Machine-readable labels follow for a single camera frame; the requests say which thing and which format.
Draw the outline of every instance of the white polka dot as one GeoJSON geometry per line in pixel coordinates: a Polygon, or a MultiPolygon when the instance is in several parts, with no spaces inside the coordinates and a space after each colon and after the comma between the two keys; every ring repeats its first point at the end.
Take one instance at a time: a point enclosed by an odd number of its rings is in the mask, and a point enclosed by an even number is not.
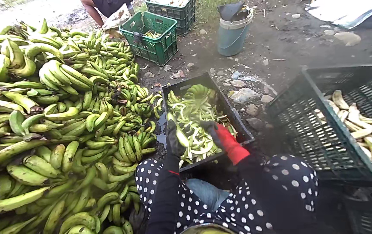
{"type": "Polygon", "coordinates": [[[293,180],[291,181],[291,184],[294,186],[294,187],[298,187],[300,184],[298,183],[298,181],[296,180],[293,180]]]}

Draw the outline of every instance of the bucket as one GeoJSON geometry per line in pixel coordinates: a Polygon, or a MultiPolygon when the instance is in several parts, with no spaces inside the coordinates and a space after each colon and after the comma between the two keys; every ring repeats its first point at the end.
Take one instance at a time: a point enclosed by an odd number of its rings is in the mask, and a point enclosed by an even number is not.
{"type": "Polygon", "coordinates": [[[220,19],[217,51],[223,56],[232,56],[241,52],[249,24],[252,22],[253,9],[245,19],[230,22],[220,19]]]}

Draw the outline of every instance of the muddy ground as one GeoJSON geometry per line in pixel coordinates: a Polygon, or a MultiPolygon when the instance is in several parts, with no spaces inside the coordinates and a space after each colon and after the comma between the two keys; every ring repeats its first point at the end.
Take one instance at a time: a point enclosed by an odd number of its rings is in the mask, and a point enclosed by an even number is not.
{"type": "MultiPolygon", "coordinates": [[[[179,51],[168,63],[172,67],[170,70],[165,71],[163,67],[152,62],[142,58],[137,59],[140,67],[148,65],[147,69],[141,71],[141,83],[148,87],[154,87],[156,83],[174,84],[208,72],[211,68],[214,68],[215,74],[223,71],[224,76],[230,78],[232,72],[238,70],[244,75],[258,77],[255,82],[246,81],[245,87],[260,94],[266,94],[265,91],[268,91],[268,95],[275,97],[274,92],[271,89],[264,90],[264,86],[268,84],[275,92],[280,93],[296,77],[303,65],[328,67],[372,64],[372,29],[353,30],[361,37],[361,42],[354,46],[346,46],[333,35],[324,34],[324,30],[328,29],[336,32],[345,30],[307,14],[303,9],[306,3],[307,1],[300,2],[300,0],[250,0],[250,6],[257,6],[255,10],[257,13],[249,25],[243,51],[233,56],[232,59],[221,56],[217,52],[219,17],[214,16],[212,22],[197,21],[193,31],[186,37],[178,38],[179,51]],[[301,14],[301,17],[293,18],[292,14],[297,13],[301,14]],[[200,29],[205,29],[207,34],[200,35],[200,29]],[[263,63],[266,59],[269,60],[268,65],[263,63]],[[194,63],[194,66],[187,72],[187,64],[190,62],[194,63]],[[185,78],[171,79],[172,74],[178,70],[185,73],[185,78]],[[144,77],[146,72],[151,72],[154,77],[144,77]]],[[[33,24],[42,18],[47,18],[49,23],[57,26],[69,24],[76,28],[95,26],[95,22],[85,12],[79,0],[34,0],[0,12],[0,28],[16,20],[24,20],[33,24]]],[[[231,90],[240,89],[227,87],[222,83],[220,82],[219,85],[226,95],[231,90]]],[[[242,121],[252,134],[262,136],[262,133],[245,121],[250,118],[245,111],[247,104],[237,105],[232,101],[231,103],[240,113],[242,121]]],[[[263,103],[260,101],[252,103],[262,108],[263,103]]],[[[257,118],[263,119],[264,124],[268,122],[262,113],[257,118]]],[[[276,149],[274,144],[273,141],[265,142],[265,151],[274,152],[276,149]]],[[[343,233],[350,232],[346,227],[341,227],[340,230],[343,230],[341,231],[343,233]]]]}

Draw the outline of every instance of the red glove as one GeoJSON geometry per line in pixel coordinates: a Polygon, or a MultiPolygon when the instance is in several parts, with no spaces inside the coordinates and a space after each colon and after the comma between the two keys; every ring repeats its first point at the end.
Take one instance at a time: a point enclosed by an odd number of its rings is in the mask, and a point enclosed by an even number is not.
{"type": "Polygon", "coordinates": [[[227,153],[234,166],[250,154],[223,125],[214,121],[201,121],[200,125],[210,133],[215,144],[227,153]]]}

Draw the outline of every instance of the polka dot pants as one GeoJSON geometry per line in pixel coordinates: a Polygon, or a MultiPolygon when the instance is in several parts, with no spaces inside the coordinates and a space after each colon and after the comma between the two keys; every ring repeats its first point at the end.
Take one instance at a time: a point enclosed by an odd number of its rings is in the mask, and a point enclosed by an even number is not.
{"type": "MultiPolygon", "coordinates": [[[[159,172],[163,165],[156,160],[146,159],[137,167],[137,189],[148,214],[153,208],[153,199],[158,186],[159,172]]],[[[317,177],[313,169],[291,155],[275,155],[263,166],[263,175],[271,178],[271,186],[282,193],[299,199],[300,209],[314,211],[317,196],[317,177]]],[[[218,209],[213,212],[184,183],[178,184],[178,217],[174,233],[179,234],[189,226],[216,223],[237,234],[261,233],[273,229],[274,223],[267,219],[268,210],[245,180],[242,180],[233,193],[229,194],[218,209]]]]}

